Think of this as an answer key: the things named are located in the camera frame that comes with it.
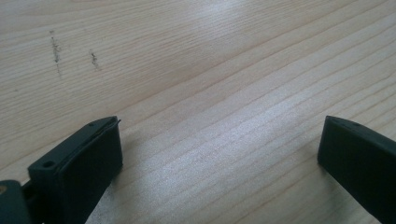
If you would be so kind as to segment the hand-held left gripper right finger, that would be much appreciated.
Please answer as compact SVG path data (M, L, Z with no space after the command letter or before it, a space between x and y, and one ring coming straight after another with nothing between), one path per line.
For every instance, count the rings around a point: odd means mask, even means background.
M328 116L318 163L382 224L396 224L396 142L351 120Z

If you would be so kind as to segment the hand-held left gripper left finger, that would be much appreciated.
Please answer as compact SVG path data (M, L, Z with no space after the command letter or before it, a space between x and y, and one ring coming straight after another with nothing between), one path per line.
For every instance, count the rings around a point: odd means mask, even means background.
M95 120L28 167L45 224L84 224L122 167L119 120Z

